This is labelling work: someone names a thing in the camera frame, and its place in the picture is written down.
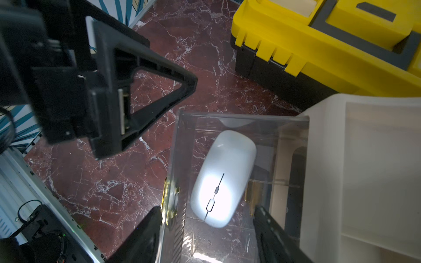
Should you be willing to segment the transparent top drawer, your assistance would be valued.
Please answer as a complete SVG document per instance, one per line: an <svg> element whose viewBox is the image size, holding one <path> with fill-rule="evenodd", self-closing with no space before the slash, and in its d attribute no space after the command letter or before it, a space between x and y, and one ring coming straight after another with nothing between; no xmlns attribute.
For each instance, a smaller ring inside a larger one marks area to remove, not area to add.
<svg viewBox="0 0 421 263"><path fill-rule="evenodd" d="M257 263L255 210L299 245L309 119L178 113L159 263Z"/></svg>

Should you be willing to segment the beige drawer organizer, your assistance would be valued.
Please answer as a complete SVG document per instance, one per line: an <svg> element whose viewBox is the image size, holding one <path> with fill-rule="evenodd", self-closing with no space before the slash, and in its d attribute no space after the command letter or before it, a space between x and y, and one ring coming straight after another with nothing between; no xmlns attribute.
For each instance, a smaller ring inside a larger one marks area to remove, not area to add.
<svg viewBox="0 0 421 263"><path fill-rule="evenodd" d="M271 116L270 214L316 263L421 260L421 100L337 94Z"/></svg>

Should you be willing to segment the white computer mouse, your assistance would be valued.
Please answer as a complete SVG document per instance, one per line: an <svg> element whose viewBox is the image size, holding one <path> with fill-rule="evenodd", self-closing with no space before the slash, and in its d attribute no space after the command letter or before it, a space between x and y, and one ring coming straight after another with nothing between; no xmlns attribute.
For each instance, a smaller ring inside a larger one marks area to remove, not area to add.
<svg viewBox="0 0 421 263"><path fill-rule="evenodd" d="M207 225L227 226L240 203L252 174L257 147L247 136L221 132L210 147L195 181L190 206Z"/></svg>

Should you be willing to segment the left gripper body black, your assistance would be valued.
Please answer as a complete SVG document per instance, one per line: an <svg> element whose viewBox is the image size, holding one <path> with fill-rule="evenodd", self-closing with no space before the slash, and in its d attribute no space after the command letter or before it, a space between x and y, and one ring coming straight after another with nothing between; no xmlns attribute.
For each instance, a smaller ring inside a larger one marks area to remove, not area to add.
<svg viewBox="0 0 421 263"><path fill-rule="evenodd" d="M125 150L150 126L130 111L149 41L88 1L1 2L1 105L28 105L50 144Z"/></svg>

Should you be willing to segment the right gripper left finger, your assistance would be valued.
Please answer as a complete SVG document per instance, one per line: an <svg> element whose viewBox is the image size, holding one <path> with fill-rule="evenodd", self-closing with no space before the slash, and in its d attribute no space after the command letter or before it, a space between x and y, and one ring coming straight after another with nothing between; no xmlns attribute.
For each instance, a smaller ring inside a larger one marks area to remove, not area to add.
<svg viewBox="0 0 421 263"><path fill-rule="evenodd" d="M153 207L107 263L154 263L162 224L161 207Z"/></svg>

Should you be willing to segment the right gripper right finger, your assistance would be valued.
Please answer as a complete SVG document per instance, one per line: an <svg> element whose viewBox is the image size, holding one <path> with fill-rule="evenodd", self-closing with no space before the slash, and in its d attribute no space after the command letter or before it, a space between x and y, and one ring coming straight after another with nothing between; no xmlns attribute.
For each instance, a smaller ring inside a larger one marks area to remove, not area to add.
<svg viewBox="0 0 421 263"><path fill-rule="evenodd" d="M261 263L312 262L269 212L260 205L255 207L253 225Z"/></svg>

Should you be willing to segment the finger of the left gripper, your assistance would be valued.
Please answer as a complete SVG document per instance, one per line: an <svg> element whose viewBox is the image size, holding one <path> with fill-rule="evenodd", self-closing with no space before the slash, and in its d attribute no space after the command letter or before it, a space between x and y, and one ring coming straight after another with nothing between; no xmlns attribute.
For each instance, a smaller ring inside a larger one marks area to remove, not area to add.
<svg viewBox="0 0 421 263"><path fill-rule="evenodd" d="M167 111L195 92L198 79L181 66L99 21L93 24L97 70L89 80L89 137L96 159L127 150Z"/></svg>

